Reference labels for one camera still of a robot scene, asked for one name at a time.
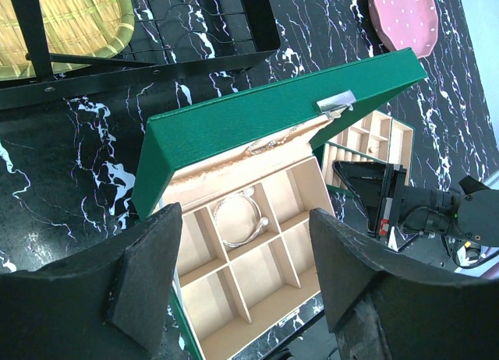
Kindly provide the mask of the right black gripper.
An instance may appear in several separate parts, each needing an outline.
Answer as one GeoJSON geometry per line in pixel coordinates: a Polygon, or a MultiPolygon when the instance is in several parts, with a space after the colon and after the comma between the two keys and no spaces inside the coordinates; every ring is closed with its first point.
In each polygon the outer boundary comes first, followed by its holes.
{"type": "Polygon", "coordinates": [[[426,238],[450,235],[460,192],[405,184],[407,170],[400,164],[335,161],[333,170],[363,206],[368,229],[387,237],[401,233],[426,238]]]}

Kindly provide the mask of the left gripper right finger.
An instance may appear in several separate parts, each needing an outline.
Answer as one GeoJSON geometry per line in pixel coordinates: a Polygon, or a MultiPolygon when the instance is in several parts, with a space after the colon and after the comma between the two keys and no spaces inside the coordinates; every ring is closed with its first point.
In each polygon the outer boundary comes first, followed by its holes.
{"type": "Polygon", "coordinates": [[[495,359],[498,282],[429,266],[310,211],[328,329],[343,359],[495,359]]]}

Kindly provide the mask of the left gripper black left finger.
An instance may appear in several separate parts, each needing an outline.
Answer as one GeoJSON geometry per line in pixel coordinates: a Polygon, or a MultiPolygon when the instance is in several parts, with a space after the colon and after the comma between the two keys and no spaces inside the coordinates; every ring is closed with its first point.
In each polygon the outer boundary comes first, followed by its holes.
{"type": "Polygon", "coordinates": [[[181,232],[181,206],[172,203],[81,252],[3,274],[2,358],[153,358],[181,232]]]}

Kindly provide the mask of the small green jewelry tray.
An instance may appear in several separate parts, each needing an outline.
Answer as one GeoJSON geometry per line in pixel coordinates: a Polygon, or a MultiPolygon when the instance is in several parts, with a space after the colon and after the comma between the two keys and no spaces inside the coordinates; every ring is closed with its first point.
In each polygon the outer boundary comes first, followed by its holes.
{"type": "Polygon", "coordinates": [[[335,119],[311,139],[327,188],[349,195],[346,184],[333,169],[335,161],[399,164],[411,175],[414,128],[374,110],[355,120],[352,112],[333,113],[335,119]]]}

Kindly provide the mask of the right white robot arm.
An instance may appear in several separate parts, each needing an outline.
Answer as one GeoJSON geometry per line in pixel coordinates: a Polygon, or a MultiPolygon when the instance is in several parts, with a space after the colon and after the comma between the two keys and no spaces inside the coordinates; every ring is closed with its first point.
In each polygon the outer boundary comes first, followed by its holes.
{"type": "Polygon", "coordinates": [[[439,238],[452,262],[473,269],[489,260],[485,248],[498,248],[498,191],[471,176],[456,192],[406,185],[400,164],[335,161],[334,172],[361,205],[367,234],[439,238]]]}

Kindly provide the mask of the large green jewelry box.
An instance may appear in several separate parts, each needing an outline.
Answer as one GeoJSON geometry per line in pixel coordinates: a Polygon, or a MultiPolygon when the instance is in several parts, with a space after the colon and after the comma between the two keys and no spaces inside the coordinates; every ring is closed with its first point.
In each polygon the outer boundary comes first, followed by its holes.
{"type": "Polygon", "coordinates": [[[132,201],[182,211],[175,297],[195,359],[232,359],[315,296],[309,214],[332,211],[311,139],[426,76],[408,48],[147,120],[132,201]]]}

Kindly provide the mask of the pink polka dot plate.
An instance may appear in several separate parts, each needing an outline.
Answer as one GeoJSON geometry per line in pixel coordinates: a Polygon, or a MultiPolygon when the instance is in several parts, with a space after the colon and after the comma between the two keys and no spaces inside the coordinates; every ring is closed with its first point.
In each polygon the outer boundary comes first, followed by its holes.
{"type": "Polygon", "coordinates": [[[429,56],[438,39],[434,0],[368,0],[373,28],[389,51],[411,48],[417,58],[429,56]]]}

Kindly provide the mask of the yellow woven tray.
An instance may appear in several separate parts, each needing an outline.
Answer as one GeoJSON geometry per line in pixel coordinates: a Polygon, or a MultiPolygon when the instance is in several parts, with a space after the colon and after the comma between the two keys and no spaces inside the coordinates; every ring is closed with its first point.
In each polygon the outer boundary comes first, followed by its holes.
{"type": "MultiPolygon", "coordinates": [[[[39,0],[48,50],[112,58],[131,41],[131,0],[39,0]]],[[[11,0],[1,0],[1,80],[34,78],[11,0]]]]}

